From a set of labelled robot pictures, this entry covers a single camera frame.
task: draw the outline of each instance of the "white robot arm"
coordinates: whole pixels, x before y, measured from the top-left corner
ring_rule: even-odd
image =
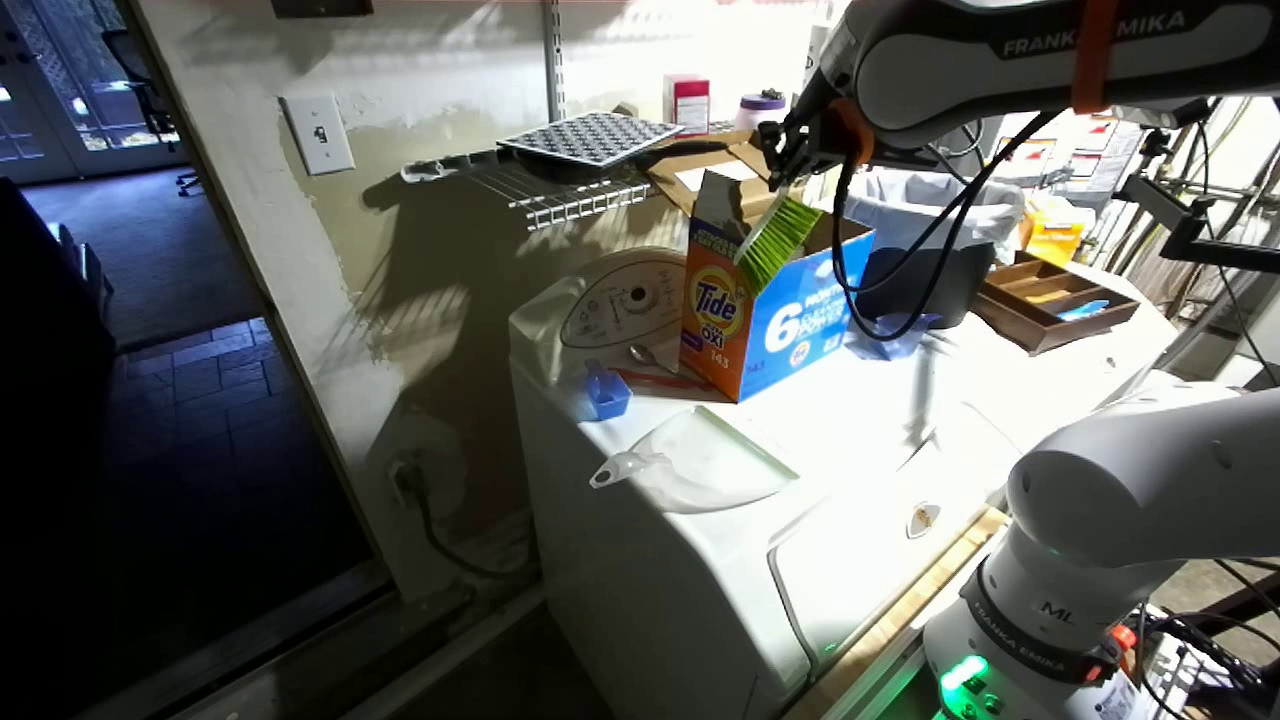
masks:
[[[852,0],[778,124],[773,184],[892,163],[978,117],[1280,93],[1273,0]]]
[[[897,163],[966,121],[1280,93],[1277,0],[852,0],[778,124],[773,187]],[[1081,422],[1007,478],[1010,531],[925,629],[984,655],[950,717],[1153,717],[1097,647],[1192,556],[1280,551],[1280,393]]]
[[[988,661],[977,691],[1010,717],[1102,717],[1124,675],[1106,629],[1192,556],[1280,551],[1280,390],[1183,407],[1088,416],[1007,478],[1010,531],[961,601],[925,629],[937,672]]]

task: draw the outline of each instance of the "white wall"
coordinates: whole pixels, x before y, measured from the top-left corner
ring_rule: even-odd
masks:
[[[346,491],[402,601],[429,601],[453,567],[395,500],[389,464],[413,453],[453,488],[455,536],[484,536],[519,514],[503,315],[600,254],[684,238],[662,203],[526,238],[477,184],[399,184],[395,167],[409,160],[492,148],[546,121],[542,30],[536,0],[372,9],[351,22],[274,22],[269,0],[132,0],[188,108],[188,144],[205,158],[206,187],[225,195],[228,229],[321,402]],[[711,31],[722,47],[704,43],[708,23],[674,41],[616,41],[637,13],[639,23],[672,30],[662,18],[691,9],[737,22]],[[720,93],[788,80],[806,43],[795,18],[806,22],[806,0],[572,0],[562,101],[660,108],[657,93],[672,67],[662,47],[674,43],[711,59],[700,67],[722,73]],[[288,93],[328,93],[339,105],[351,172],[300,167],[280,114]]]

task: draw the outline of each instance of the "black cable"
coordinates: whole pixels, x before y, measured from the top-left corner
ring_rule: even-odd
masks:
[[[945,148],[937,148],[937,144],[925,144],[937,160],[964,160],[964,158],[977,158],[977,163],[984,163],[984,144],[978,144],[978,121],[970,121],[970,124],[961,124],[961,135],[966,142],[964,148],[950,148],[950,153],[945,153]]]
[[[1215,277],[1225,281],[1229,301],[1240,305],[1240,298],[1218,264],[1215,264]],[[1262,363],[1262,378],[1280,390],[1277,369],[1268,363],[1262,348],[1256,348],[1247,327],[1240,334],[1240,341],[1247,346],[1252,359]]]
[[[1273,638],[1273,633],[1262,633],[1262,629],[1256,629],[1256,626],[1230,626],[1234,633],[1247,633],[1252,641],[1258,641],[1258,645],[1268,645],[1273,654],[1280,654],[1280,641]]]
[[[1230,556],[1230,566],[1247,566],[1247,567],[1280,573],[1280,566],[1273,566],[1273,559],[1256,559],[1256,556]]]
[[[1166,615],[1158,620],[1158,633],[1166,633],[1166,638],[1192,645],[1195,654],[1203,654],[1207,661],[1215,661],[1215,665],[1225,670],[1225,675],[1229,675],[1240,691],[1258,691],[1258,688],[1268,688],[1262,675],[1258,675],[1247,661],[1230,655],[1230,654],[1218,647],[1211,638],[1203,638],[1203,633],[1195,629],[1195,615],[1177,615],[1177,612],[1166,612]]]
[[[1055,117],[1058,117],[1058,114],[1037,114],[1037,117],[970,178],[970,184],[964,184],[964,187],[950,195],[950,203],[930,218],[930,224],[913,242],[913,248],[909,248],[903,258],[897,258],[897,264],[892,264],[886,271],[880,271],[871,285],[852,287],[846,277],[844,277],[844,262],[837,264],[837,281],[841,281],[841,287],[844,287],[846,315],[852,315],[852,325],[856,325],[865,336],[871,336],[871,341],[885,346],[885,341],[909,336],[909,334],[919,325],[919,315],[925,315],[925,307],[928,307],[928,301],[930,301],[930,293],[937,293],[937,285],[938,285],[938,277],[945,277],[945,267],[946,267],[946,262],[950,262],[950,248],[956,248],[956,242],[961,242],[961,229],[964,229],[966,208],[977,203],[977,195],[984,194],[984,184],[994,178],[994,167],[1001,167],[1022,142],[1031,142],[1043,124],[1051,124]],[[852,160],[844,160],[844,167],[841,167],[837,221],[844,221],[846,182],[852,182]],[[867,327],[867,321],[856,314],[856,301],[852,301],[852,298],[886,285],[886,277],[897,277],[897,271],[928,243],[928,238],[930,238],[950,214],[956,214],[956,221],[950,221],[950,229],[946,229],[946,242],[945,242],[945,248],[938,248],[938,262],[930,264],[930,277],[928,277],[925,293],[914,298],[914,307],[909,314],[909,321],[903,321],[900,327],[892,327],[892,334]]]
[[[1199,144],[1199,158],[1203,158],[1203,163],[1199,163],[1199,195],[1207,195],[1207,163],[1211,163],[1211,148],[1207,148],[1207,132],[1203,132],[1203,124],[1195,124],[1195,144]]]
[[[961,167],[956,167],[938,148],[928,144],[928,158],[930,158],[946,178],[956,178],[961,184],[966,182],[966,178],[961,178]]]
[[[1207,114],[1195,121],[1195,135],[1192,135],[1192,148],[1186,148],[1186,160],[1183,160],[1183,167],[1179,167],[1179,178],[1177,178],[1177,184],[1186,184],[1192,182],[1192,167],[1195,167],[1195,158],[1203,153],[1203,163],[1199,163],[1199,172],[1203,172],[1203,187],[1207,187],[1207,132],[1203,132],[1203,124],[1215,117],[1215,108],[1218,108],[1218,101],[1211,101],[1207,105]],[[1148,229],[1144,229],[1144,238],[1139,242],[1129,242],[1129,248],[1117,248],[1117,258],[1110,258],[1110,271],[1120,271],[1120,277],[1129,277],[1133,271],[1133,264],[1136,264],[1136,258],[1144,254],[1144,243],[1153,242],[1153,234],[1157,234],[1157,224],[1148,221]]]
[[[1166,702],[1153,688],[1148,670],[1144,670],[1144,641],[1148,641],[1148,610],[1144,610],[1144,605],[1136,610],[1136,633],[1133,633],[1133,638],[1136,638],[1136,641],[1133,641],[1133,655],[1136,655],[1133,682],[1157,702],[1157,714],[1153,714],[1153,717],[1158,717],[1158,714],[1179,717],[1179,714],[1166,708]]]
[[[1192,287],[1199,285],[1203,264],[1192,264],[1186,277],[1177,285],[1163,321],[1177,321],[1192,305]]]
[[[1229,573],[1234,586],[1243,586],[1247,594],[1258,594],[1256,581],[1247,581],[1243,573],[1234,573],[1229,559],[1211,559],[1218,573]]]
[[[1179,675],[1183,665],[1186,665],[1186,654],[1177,654],[1172,675]],[[1172,685],[1163,685],[1158,708],[1153,714],[1153,720],[1158,720],[1158,714],[1166,714],[1166,691],[1172,691]]]
[[[484,566],[459,556],[455,547],[446,547],[440,542],[440,531],[436,531],[430,500],[429,500],[429,488],[423,488],[420,472],[402,478],[402,469],[395,469],[395,485],[399,485],[399,491],[409,491],[417,500],[420,520],[423,520],[423,536],[446,566],[455,566],[455,567],[464,567],[472,575],[489,575],[489,581],[519,581],[519,575],[526,575],[526,567],[498,573],[498,567],[484,567]]]

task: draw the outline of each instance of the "blue box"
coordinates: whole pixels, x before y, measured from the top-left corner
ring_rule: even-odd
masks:
[[[758,271],[738,221],[738,187],[704,178],[688,221],[678,363],[727,402],[746,402],[785,378],[852,341],[852,315],[832,277],[832,218],[800,199],[764,214],[764,229],[785,229],[792,248]],[[844,277],[856,287],[871,254],[871,229],[841,224]]]

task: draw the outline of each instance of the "cable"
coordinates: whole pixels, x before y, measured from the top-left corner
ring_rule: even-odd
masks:
[[[519,567],[503,573],[503,567],[484,567],[484,566],[459,556],[455,547],[446,547],[446,545],[440,542],[420,464],[399,464],[390,478],[395,478],[395,488],[417,500],[420,520],[423,520],[423,536],[429,536],[429,545],[430,545],[446,566],[455,566],[455,567],[464,567],[464,573],[472,573],[472,575],[484,575],[484,581],[519,581],[519,575],[526,575],[531,551],[526,551],[526,559],[523,559]]]
[[[1243,575],[1243,573],[1234,573],[1229,559],[1211,559],[1218,573],[1229,573],[1234,586],[1243,586],[1247,594],[1256,594],[1256,586]]]
[[[945,277],[945,267],[946,267],[946,258],[950,258],[950,248],[956,248],[956,242],[961,242],[961,229],[964,229],[966,208],[977,203],[977,195],[984,194],[984,184],[994,178],[994,167],[1001,167],[1022,142],[1031,142],[1043,124],[1051,124],[1055,117],[1058,117],[1058,114],[1037,114],[1037,117],[970,178],[970,184],[964,184],[964,187],[950,195],[950,203],[930,218],[930,224],[913,242],[913,248],[909,248],[903,258],[897,258],[897,264],[892,264],[886,271],[880,271],[876,281],[865,281],[861,287],[846,285],[844,254],[841,254],[841,242],[844,242],[844,238],[841,238],[841,221],[844,221],[844,195],[846,195],[846,184],[852,184],[852,160],[841,163],[837,199],[832,199],[832,218],[837,218],[837,224],[832,224],[832,264],[837,264],[837,285],[844,287],[846,315],[852,315],[852,325],[856,325],[865,336],[871,336],[871,341],[885,346],[885,341],[900,341],[900,336],[909,336],[909,334],[914,327],[914,321],[925,315],[925,307],[928,307],[928,301],[930,301],[930,293],[937,293],[937,285],[938,285],[938,277]],[[938,262],[930,264],[930,277],[928,277],[914,307],[909,314],[909,321],[903,321],[900,327],[892,327],[892,334],[867,327],[867,321],[856,314],[856,293],[867,293],[867,287],[886,285],[886,281],[928,243],[928,238],[930,238],[950,214],[956,214],[956,221],[950,221],[950,229],[946,229],[946,242],[945,242],[945,248],[938,248]]]
[[[1240,633],[1247,633],[1252,641],[1258,641],[1258,645],[1268,645],[1273,654],[1280,654],[1280,641],[1277,638],[1268,638],[1262,629],[1256,629],[1256,626],[1234,626]]]
[[[1192,645],[1195,654],[1203,654],[1207,661],[1215,661],[1225,670],[1225,675],[1234,685],[1234,691],[1262,691],[1268,688],[1268,682],[1247,661],[1225,654],[1211,638],[1203,638],[1195,629],[1192,615],[1163,612],[1158,633],[1166,633],[1166,638]]]
[[[1172,675],[1179,675],[1183,665],[1186,665],[1186,654],[1177,654]],[[1166,691],[1172,691],[1172,685],[1163,685],[1163,691],[1157,702],[1158,708],[1153,708],[1153,720],[1158,720],[1158,714],[1166,714]]]
[[[1280,566],[1273,566],[1273,559],[1256,559],[1256,556],[1230,556],[1230,566],[1247,566],[1247,567],[1280,573]]]
[[[1157,702],[1153,720],[1158,720],[1158,714],[1163,714],[1163,717],[1179,717],[1177,708],[1166,708],[1163,696],[1157,696],[1157,688],[1153,688],[1153,682],[1148,682],[1148,670],[1144,670],[1148,605],[1136,610],[1136,633],[1133,633],[1133,638],[1136,638],[1136,641],[1133,641],[1133,655],[1136,655],[1133,682]]]
[[[937,148],[937,144],[925,144],[937,160],[964,160],[964,158],[977,158],[977,163],[984,163],[984,124],[978,121],[966,121],[966,124],[961,124],[961,135],[966,142],[964,148],[950,148],[950,153],[945,153],[945,148]]]
[[[946,178],[956,178],[964,184],[961,167],[938,148],[928,144],[928,153]]]
[[[1183,172],[1179,172],[1179,184],[1183,184],[1183,182],[1192,178],[1195,153],[1203,158],[1203,160],[1199,160],[1199,195],[1207,195],[1207,163],[1211,163],[1207,121],[1211,121],[1211,114],[1215,114],[1215,105],[1207,105],[1207,117],[1195,121],[1195,142],[1192,142],[1186,163],[1183,163]],[[1183,271],[1183,281],[1179,281],[1179,287],[1172,293],[1163,315],[1177,315],[1177,314],[1186,305],[1186,293],[1199,285],[1199,277],[1203,277],[1203,264],[1192,264],[1192,267]]]
[[[1203,158],[1199,172],[1203,172],[1203,194],[1207,194],[1207,160],[1211,160],[1207,121],[1215,117],[1215,108],[1218,108],[1218,101],[1211,101],[1207,114],[1192,124],[1192,148],[1183,158],[1183,167],[1179,167],[1177,184],[1186,184],[1186,178],[1195,172],[1195,158]],[[1133,271],[1133,264],[1139,262],[1139,254],[1148,248],[1148,242],[1158,229],[1157,221],[1148,221],[1144,229],[1139,224],[1144,224],[1144,214],[1136,214],[1129,221],[1129,229],[1120,234],[1120,248],[1110,254],[1110,271],[1120,271],[1120,277]]]
[[[1230,281],[1225,267],[1215,267],[1215,277],[1225,281],[1225,293],[1230,305],[1240,305]],[[1268,356],[1256,348],[1252,334],[1243,327],[1240,341],[1247,346],[1252,359],[1262,363],[1262,378],[1280,390],[1280,372],[1268,363]]]

